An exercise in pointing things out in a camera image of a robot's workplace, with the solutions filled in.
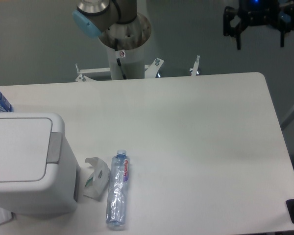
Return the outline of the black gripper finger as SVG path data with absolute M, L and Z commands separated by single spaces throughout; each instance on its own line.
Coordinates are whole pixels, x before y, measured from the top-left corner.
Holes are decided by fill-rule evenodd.
M 240 20 L 236 26 L 232 26 L 231 22 L 238 17 Z M 241 8 L 235 9 L 231 6 L 227 6 L 223 12 L 223 35 L 230 36 L 236 39 L 237 50 L 241 50 L 241 34 L 248 27 L 248 19 L 246 12 Z
M 285 35 L 294 31 L 294 0 L 270 0 L 268 23 L 280 32 L 280 47 L 284 47 Z

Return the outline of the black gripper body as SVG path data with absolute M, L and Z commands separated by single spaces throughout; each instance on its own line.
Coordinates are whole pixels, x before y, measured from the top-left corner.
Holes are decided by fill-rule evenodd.
M 240 0 L 238 17 L 247 25 L 276 23 L 280 6 L 278 0 Z

